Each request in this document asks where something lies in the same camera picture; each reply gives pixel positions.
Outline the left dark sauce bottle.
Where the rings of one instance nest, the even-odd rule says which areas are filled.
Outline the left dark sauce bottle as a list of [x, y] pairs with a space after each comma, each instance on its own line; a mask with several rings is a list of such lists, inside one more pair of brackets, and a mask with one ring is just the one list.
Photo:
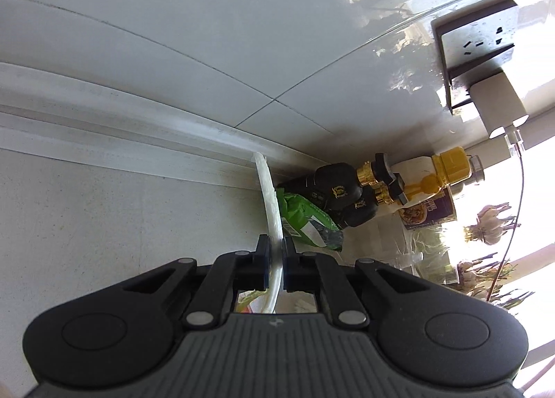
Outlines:
[[328, 210], [355, 203], [368, 190], [378, 204], [407, 203], [403, 179], [392, 171], [385, 153], [377, 153], [373, 161], [366, 161], [359, 168], [344, 162], [328, 164], [277, 187]]

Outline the white charger plug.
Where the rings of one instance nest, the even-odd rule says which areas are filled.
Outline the white charger plug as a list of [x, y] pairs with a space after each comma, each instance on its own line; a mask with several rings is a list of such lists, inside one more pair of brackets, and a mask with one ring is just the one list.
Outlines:
[[504, 135], [507, 128], [518, 128], [529, 118], [522, 100], [504, 72], [473, 84], [469, 96], [488, 138]]

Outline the purple instant noodle cup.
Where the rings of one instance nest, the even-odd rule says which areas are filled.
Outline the purple instant noodle cup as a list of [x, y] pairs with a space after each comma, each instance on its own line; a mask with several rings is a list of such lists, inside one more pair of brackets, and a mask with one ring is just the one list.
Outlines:
[[444, 188], [426, 201], [399, 210], [404, 227], [408, 230], [435, 226], [456, 220], [452, 191]]

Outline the green cabbage leaf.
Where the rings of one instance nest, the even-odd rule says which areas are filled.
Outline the green cabbage leaf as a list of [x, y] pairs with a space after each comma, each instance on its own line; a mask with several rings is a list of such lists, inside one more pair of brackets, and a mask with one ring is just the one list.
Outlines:
[[274, 313], [283, 283], [284, 235], [279, 213], [279, 202], [277, 201], [276, 190], [266, 158], [262, 153], [256, 152], [253, 154], [253, 161], [256, 164], [259, 184], [261, 185], [263, 194], [263, 203], [270, 239], [269, 283], [262, 292], [249, 291], [244, 293], [243, 297], [238, 298], [235, 309], [243, 313], [249, 309], [253, 301], [261, 296], [263, 298], [263, 304], [259, 311], [261, 313]]

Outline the right dark sauce bottle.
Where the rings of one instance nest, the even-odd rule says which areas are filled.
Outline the right dark sauce bottle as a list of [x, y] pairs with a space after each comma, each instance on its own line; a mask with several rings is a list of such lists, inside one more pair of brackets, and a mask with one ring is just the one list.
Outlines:
[[342, 186], [332, 187], [325, 212], [340, 228], [358, 227], [373, 219], [380, 206], [407, 203], [407, 195], [397, 184], [381, 187]]

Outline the green snack bag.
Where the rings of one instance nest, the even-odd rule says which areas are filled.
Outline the green snack bag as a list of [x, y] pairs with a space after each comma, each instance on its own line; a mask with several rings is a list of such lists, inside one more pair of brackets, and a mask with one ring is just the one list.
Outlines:
[[343, 232], [330, 216], [306, 198], [276, 191], [283, 229], [292, 237], [314, 248], [342, 251]]

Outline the dark sauce bottle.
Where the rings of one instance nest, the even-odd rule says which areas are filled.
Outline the dark sauce bottle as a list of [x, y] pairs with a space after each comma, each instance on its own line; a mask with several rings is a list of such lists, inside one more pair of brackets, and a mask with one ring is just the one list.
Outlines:
[[332, 187], [325, 212], [340, 228], [358, 227], [373, 219], [380, 206], [407, 203], [407, 195], [397, 184], [381, 187], [342, 186]]
[[392, 171], [385, 153], [377, 153], [373, 161], [366, 161], [359, 168], [344, 162], [328, 164], [277, 187], [328, 210], [355, 203], [368, 190], [378, 204], [407, 203], [403, 179]]

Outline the garlic bulb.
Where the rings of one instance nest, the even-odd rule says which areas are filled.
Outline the garlic bulb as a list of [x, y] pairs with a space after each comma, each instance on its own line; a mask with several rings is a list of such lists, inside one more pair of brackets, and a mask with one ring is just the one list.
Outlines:
[[511, 209], [509, 203], [486, 205], [478, 212], [476, 223], [464, 227], [465, 242], [481, 241], [488, 246], [498, 244], [503, 235], [518, 227], [516, 216], [502, 216]]

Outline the white wall socket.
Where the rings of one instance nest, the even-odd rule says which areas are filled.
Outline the white wall socket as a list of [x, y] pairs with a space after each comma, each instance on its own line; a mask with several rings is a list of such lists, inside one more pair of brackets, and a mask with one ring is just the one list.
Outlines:
[[481, 0], [432, 23], [449, 111], [470, 103], [470, 87], [511, 60], [516, 25], [514, 0]]

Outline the white bottle yellow cap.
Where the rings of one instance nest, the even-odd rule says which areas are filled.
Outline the white bottle yellow cap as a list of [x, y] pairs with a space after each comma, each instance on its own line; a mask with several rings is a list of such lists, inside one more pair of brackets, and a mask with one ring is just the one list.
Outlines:
[[404, 183], [407, 203], [393, 203], [387, 207], [389, 214], [408, 208], [436, 196], [446, 187], [457, 185], [472, 175], [471, 156], [461, 146], [437, 155], [418, 156], [391, 167], [400, 174]]

